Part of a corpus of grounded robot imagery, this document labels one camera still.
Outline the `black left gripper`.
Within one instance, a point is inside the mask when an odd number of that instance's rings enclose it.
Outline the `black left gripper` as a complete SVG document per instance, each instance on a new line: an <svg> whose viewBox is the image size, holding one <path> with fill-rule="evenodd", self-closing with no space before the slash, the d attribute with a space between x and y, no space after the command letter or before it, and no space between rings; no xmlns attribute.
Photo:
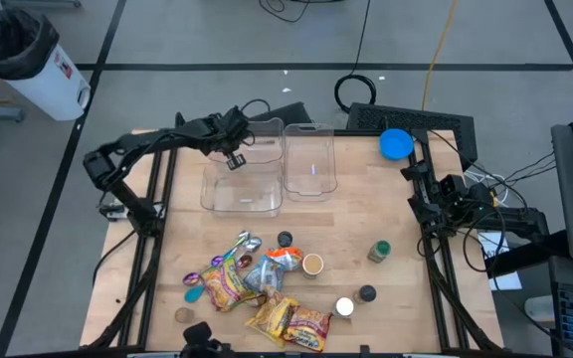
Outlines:
<svg viewBox="0 0 573 358"><path fill-rule="evenodd" d="M252 136L249 129L249 119L243 114L238 106L230 108L224 115L214 121L217 132L209 140L208 149L211 152L219 152L227 157L227 166L233 171L246 164L243 154L236 152L243 144L247 145L247 139Z"/></svg>

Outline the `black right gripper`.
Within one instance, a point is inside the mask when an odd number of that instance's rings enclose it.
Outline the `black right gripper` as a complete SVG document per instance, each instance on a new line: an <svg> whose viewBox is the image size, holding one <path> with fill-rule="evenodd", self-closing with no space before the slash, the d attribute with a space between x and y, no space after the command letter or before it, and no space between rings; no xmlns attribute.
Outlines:
<svg viewBox="0 0 573 358"><path fill-rule="evenodd" d="M401 170L407 181L423 180L431 172L431 166L419 161ZM472 199L465 180L459 175L449 174L439 182L438 204L426 203L417 196L408 203L420 225L437 223L441 217L445 222L463 222L471 214Z"/></svg>

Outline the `green lid herb jar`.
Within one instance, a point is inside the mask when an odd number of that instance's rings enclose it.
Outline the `green lid herb jar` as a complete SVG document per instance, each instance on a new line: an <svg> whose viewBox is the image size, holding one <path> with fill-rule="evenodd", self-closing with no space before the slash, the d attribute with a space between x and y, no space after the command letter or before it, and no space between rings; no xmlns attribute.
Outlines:
<svg viewBox="0 0 573 358"><path fill-rule="evenodd" d="M373 263L380 264L391 254L391 245L389 242L377 241L369 250L367 259Z"/></svg>

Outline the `silver blue food packet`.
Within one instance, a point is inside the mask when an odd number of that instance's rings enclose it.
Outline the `silver blue food packet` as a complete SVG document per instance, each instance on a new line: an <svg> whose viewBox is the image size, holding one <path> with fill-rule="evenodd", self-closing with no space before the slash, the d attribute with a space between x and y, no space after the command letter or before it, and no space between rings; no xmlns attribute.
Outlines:
<svg viewBox="0 0 573 358"><path fill-rule="evenodd" d="M256 265L243 279L245 286L255 292L262 292L267 287L282 290L285 268L277 261L261 256Z"/></svg>

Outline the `yellow ramen noodle packet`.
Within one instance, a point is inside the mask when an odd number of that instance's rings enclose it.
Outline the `yellow ramen noodle packet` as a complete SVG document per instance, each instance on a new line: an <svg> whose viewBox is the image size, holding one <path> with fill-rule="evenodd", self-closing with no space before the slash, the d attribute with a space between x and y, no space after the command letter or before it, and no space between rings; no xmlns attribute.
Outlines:
<svg viewBox="0 0 573 358"><path fill-rule="evenodd" d="M218 266L204 270L200 278L217 311L230 311L238 304L258 296L239 277L234 258L227 258Z"/></svg>
<svg viewBox="0 0 573 358"><path fill-rule="evenodd" d="M299 303L289 297L272 296L245 325L260 332L280 347L285 346L283 334Z"/></svg>

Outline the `white round lid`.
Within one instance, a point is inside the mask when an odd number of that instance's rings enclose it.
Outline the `white round lid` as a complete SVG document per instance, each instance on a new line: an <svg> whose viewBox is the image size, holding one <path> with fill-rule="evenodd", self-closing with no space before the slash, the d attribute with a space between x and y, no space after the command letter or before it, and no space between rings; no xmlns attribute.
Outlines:
<svg viewBox="0 0 573 358"><path fill-rule="evenodd" d="M352 299L345 296L339 297L333 305L334 314L341 318L350 318L354 309L355 304Z"/></svg>

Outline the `red yellow ramen packet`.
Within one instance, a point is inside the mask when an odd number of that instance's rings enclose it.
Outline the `red yellow ramen packet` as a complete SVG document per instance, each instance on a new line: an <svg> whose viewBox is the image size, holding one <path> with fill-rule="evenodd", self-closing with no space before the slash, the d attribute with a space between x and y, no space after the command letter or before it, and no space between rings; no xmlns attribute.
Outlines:
<svg viewBox="0 0 573 358"><path fill-rule="evenodd" d="M292 314L282 339L320 353L325 347L331 317L331 312L299 307Z"/></svg>

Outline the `wide clear plastic container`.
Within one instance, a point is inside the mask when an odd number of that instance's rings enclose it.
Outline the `wide clear plastic container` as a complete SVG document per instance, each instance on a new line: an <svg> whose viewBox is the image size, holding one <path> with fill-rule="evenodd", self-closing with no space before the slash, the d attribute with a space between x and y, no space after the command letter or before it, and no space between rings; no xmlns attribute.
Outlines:
<svg viewBox="0 0 573 358"><path fill-rule="evenodd" d="M252 132L238 153L246 163L228 168L225 155L214 152L203 171L200 204L220 217L275 217L283 203L284 123L274 117L249 123Z"/></svg>

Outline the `blue plastic bowl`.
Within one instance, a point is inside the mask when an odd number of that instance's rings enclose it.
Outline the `blue plastic bowl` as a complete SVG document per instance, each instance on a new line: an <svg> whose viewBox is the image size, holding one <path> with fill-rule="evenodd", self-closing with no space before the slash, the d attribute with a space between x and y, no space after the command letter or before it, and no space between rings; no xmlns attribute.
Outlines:
<svg viewBox="0 0 573 358"><path fill-rule="evenodd" d="M406 158L414 151L413 137L403 129L386 129L379 136L379 151L387 160Z"/></svg>

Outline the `black flat panel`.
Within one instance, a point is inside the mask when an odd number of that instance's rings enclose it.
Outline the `black flat panel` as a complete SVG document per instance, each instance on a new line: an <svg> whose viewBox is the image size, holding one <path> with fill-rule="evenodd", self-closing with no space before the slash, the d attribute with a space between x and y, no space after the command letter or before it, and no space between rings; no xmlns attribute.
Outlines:
<svg viewBox="0 0 573 358"><path fill-rule="evenodd" d="M284 126L291 124L312 123L312 119L307 113L304 107L304 103L301 101L288 104L265 113L251 116L250 121L268 121L273 118L280 119Z"/></svg>

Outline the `narrow clear plastic container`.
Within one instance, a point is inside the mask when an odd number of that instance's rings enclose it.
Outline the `narrow clear plastic container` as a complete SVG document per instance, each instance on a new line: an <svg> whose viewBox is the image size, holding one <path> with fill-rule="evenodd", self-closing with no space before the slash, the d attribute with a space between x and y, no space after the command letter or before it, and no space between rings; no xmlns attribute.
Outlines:
<svg viewBox="0 0 573 358"><path fill-rule="evenodd" d="M328 200L337 188L334 128L323 123L290 124L285 140L288 198L297 202Z"/></svg>

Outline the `black lid spice jar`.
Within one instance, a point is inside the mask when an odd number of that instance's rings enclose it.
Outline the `black lid spice jar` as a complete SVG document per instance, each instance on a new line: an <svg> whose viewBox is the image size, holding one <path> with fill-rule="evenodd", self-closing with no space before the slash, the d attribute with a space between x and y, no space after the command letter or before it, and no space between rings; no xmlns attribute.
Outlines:
<svg viewBox="0 0 573 358"><path fill-rule="evenodd" d="M377 297L377 290L370 284L365 284L359 287L353 294L353 299L358 304L365 304L372 302Z"/></svg>

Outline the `black desk beam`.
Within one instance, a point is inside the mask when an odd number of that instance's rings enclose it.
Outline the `black desk beam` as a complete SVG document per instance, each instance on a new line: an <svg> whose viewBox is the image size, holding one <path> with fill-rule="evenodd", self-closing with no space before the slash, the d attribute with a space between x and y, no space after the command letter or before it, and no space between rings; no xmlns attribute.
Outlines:
<svg viewBox="0 0 573 358"><path fill-rule="evenodd" d="M486 275L488 278L499 277L546 263L551 257L570 257L565 230L546 236L540 243L530 242L485 259L484 263L488 269Z"/></svg>

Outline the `white paper sheet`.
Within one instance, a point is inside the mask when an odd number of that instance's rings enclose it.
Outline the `white paper sheet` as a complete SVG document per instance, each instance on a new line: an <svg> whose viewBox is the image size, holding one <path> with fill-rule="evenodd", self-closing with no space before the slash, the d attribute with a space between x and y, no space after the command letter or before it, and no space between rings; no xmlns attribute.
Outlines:
<svg viewBox="0 0 573 358"><path fill-rule="evenodd" d="M496 253L503 254L509 251L507 241L499 242L500 232L480 232L477 238L481 243L482 250L486 258L493 257ZM516 272L490 278L488 280L490 289L492 291L501 290L521 290L522 285L519 276Z"/></svg>

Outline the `light grey rounded object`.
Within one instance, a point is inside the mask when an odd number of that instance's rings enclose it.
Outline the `light grey rounded object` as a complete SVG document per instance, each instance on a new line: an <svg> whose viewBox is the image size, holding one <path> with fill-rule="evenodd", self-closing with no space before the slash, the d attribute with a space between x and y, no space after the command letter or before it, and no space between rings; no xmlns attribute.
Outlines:
<svg viewBox="0 0 573 358"><path fill-rule="evenodd" d="M527 315L544 327L552 327L555 323L554 302L551 295L535 296L524 301Z"/></svg>

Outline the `white trash bin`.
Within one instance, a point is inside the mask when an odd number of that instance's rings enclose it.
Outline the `white trash bin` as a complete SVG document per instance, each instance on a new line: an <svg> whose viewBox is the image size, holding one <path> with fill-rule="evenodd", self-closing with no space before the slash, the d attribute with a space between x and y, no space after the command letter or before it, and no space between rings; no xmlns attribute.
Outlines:
<svg viewBox="0 0 573 358"><path fill-rule="evenodd" d="M88 81L60 44L33 78L6 83L55 121L81 117L92 94Z"/></svg>

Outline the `grey metal bar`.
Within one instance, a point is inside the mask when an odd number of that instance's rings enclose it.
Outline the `grey metal bar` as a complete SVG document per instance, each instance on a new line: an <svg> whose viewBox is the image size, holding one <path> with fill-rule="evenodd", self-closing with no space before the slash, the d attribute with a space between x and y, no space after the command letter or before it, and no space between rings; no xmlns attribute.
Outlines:
<svg viewBox="0 0 573 358"><path fill-rule="evenodd" d="M38 6L38 7L51 7L51 6L69 6L73 8L81 8L83 6L81 0L0 0L3 5L23 5Z"/></svg>

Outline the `black bin liner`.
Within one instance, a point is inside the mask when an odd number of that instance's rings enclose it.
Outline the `black bin liner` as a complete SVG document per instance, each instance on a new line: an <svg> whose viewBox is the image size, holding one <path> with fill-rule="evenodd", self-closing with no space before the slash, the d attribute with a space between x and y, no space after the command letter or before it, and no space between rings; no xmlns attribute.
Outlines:
<svg viewBox="0 0 573 358"><path fill-rule="evenodd" d="M34 77L59 40L60 34L45 15L15 7L0 10L0 79Z"/></svg>

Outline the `black aluminium right frame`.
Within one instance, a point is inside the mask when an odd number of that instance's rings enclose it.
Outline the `black aluminium right frame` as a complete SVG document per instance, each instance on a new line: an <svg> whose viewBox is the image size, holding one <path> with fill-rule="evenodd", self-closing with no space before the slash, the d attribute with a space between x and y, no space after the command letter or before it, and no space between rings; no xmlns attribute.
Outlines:
<svg viewBox="0 0 573 358"><path fill-rule="evenodd" d="M422 157L418 158L416 153L411 153L408 156L409 166L424 160L434 168L427 131L425 129L412 129L410 134L418 141ZM454 320L455 340L458 344L456 348L458 350L470 351L472 349L470 343L474 342L480 351L500 352L502 348L490 340L460 300L449 237L430 238L424 233L420 224L419 227L420 239L418 246L420 255L425 260L429 278L430 294L441 351L446 353L454 349L450 342L447 316L444 309L444 305L448 304Z"/></svg>

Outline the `black aluminium frame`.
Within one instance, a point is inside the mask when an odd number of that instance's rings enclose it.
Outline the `black aluminium frame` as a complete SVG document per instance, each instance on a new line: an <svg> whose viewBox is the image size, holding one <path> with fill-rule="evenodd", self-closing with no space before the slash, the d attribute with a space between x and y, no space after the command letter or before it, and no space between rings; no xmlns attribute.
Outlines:
<svg viewBox="0 0 573 358"><path fill-rule="evenodd" d="M408 156L409 166L424 160L434 168L427 131L425 129L412 129L410 134L418 141L422 157L418 158L416 153L411 153ZM474 342L480 351L500 352L502 348L490 340L460 300L449 237L430 238L424 233L420 224L419 227L420 239L418 246L420 255L425 260L429 278L430 294L441 351L446 353L454 349L450 342L447 316L444 309L444 305L448 304L454 320L455 340L458 344L456 348L458 350L470 351L472 349L470 343Z"/></svg>
<svg viewBox="0 0 573 358"><path fill-rule="evenodd" d="M127 297L110 324L97 339L88 345L90 349L108 349L113 340L117 340L120 347L124 346L127 342L133 310L139 302L143 306L136 346L143 348L146 345L177 154L178 149L151 153L153 163L149 183L146 195L140 198L146 198L152 201L153 204L162 202L165 208L165 215L163 217L160 216L159 231L153 236L139 235L133 229L133 233L138 236L138 240Z"/></svg>

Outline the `silver left base bracket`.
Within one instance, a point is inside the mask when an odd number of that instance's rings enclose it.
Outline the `silver left base bracket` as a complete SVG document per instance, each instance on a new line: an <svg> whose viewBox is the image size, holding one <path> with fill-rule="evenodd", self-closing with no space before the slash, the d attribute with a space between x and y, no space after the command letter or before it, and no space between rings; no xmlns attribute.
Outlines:
<svg viewBox="0 0 573 358"><path fill-rule="evenodd" d="M165 208L162 202L156 202L154 204L154 209L156 213L161 217L165 215ZM117 220L122 220L127 218L126 207L115 200L109 204L103 204L97 208L98 212L105 217L109 222L115 222Z"/></svg>

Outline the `black aluminium left frame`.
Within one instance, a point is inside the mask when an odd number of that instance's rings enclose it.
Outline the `black aluminium left frame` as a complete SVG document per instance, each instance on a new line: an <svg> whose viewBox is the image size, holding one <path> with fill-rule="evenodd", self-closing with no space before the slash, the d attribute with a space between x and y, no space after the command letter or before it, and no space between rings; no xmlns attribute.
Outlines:
<svg viewBox="0 0 573 358"><path fill-rule="evenodd" d="M143 306L136 346L143 348L146 345L177 154L178 149L151 153L153 163L149 183L146 195L140 198L146 198L152 201L153 204L162 202L165 208L165 215L163 217L160 216L159 231L153 236L139 235L133 229L133 233L138 236L138 240L127 297L110 324L97 339L88 345L90 349L108 349L113 340L117 340L120 347L124 346L127 342L133 310L139 302Z"/></svg>

